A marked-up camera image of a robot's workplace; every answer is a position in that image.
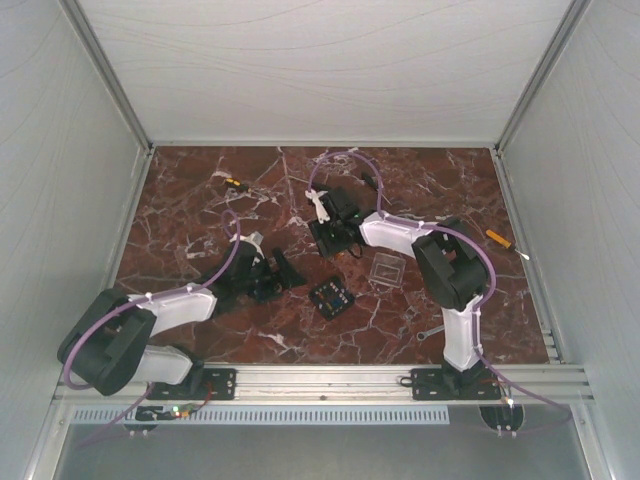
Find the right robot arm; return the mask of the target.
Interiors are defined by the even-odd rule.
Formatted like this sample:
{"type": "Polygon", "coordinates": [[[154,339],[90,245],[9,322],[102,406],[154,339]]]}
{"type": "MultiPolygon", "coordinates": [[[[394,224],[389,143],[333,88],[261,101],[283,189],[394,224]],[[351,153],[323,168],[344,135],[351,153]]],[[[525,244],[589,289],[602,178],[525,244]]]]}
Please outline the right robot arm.
{"type": "Polygon", "coordinates": [[[457,398],[474,390],[482,370],[480,306],[495,286],[495,271],[462,222],[455,217],[423,222],[384,210],[363,211],[340,187],[309,189],[305,197],[316,212],[309,228],[323,257],[369,246],[416,261],[428,294],[442,311],[443,388],[457,398]]]}

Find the black fuse box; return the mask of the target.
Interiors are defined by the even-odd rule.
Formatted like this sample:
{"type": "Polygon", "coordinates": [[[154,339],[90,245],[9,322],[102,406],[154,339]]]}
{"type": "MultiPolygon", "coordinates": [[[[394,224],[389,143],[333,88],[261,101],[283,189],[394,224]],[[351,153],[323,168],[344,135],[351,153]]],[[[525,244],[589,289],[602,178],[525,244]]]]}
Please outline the black fuse box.
{"type": "Polygon", "coordinates": [[[339,276],[332,276],[313,287],[308,297],[327,321],[335,319],[355,303],[355,296],[339,276]]]}

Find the clear fuse box cover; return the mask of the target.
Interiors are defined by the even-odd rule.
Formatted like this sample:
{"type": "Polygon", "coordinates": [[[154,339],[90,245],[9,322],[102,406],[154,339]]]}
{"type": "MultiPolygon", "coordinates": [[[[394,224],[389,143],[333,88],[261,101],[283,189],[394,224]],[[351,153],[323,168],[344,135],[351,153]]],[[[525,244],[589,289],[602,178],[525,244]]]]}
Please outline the clear fuse box cover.
{"type": "Polygon", "coordinates": [[[406,260],[386,253],[376,253],[369,280],[380,285],[397,288],[402,284],[406,260]]]}

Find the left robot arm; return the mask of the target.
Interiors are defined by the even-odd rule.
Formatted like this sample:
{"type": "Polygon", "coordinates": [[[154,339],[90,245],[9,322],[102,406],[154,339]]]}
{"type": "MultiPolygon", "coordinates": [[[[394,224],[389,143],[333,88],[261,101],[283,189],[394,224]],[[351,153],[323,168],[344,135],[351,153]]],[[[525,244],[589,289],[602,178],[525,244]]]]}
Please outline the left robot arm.
{"type": "Polygon", "coordinates": [[[166,390],[196,398],[206,383],[203,361],[184,347],[155,345],[153,338],[227,314],[242,297],[265,303],[305,283],[280,249],[267,257],[253,236],[235,236],[219,266],[182,287],[144,295],[100,292],[59,346],[64,382],[103,396],[145,382],[154,395],[166,390]]]}

